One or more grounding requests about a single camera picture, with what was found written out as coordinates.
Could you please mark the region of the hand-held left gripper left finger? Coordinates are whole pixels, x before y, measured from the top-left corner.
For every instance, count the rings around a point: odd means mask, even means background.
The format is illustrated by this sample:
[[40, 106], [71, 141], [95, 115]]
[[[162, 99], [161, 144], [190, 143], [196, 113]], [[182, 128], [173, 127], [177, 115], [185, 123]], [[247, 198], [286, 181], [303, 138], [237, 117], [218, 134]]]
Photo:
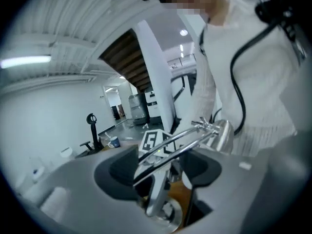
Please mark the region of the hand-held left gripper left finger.
[[133, 188], [138, 147], [71, 160], [37, 182], [19, 201], [49, 234], [164, 234]]

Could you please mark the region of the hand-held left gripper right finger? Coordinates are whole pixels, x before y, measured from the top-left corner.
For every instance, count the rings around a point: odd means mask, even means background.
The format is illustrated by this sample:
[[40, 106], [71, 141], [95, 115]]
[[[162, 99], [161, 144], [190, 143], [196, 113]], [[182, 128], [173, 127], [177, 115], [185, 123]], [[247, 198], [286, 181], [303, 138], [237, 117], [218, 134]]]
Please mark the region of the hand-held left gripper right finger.
[[312, 135], [298, 133], [250, 160], [198, 149], [182, 157], [202, 218], [184, 234], [312, 231]]

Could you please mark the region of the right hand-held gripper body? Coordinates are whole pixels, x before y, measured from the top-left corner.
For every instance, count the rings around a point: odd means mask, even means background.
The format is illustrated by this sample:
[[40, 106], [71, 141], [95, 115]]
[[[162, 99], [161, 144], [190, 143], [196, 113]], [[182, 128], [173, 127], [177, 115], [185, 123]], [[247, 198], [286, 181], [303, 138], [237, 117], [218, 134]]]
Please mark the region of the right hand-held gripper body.
[[139, 146], [139, 158], [150, 153], [156, 147], [152, 155], [167, 157], [178, 149], [176, 141], [188, 134], [188, 130], [172, 135], [164, 130], [148, 130], [144, 133]]

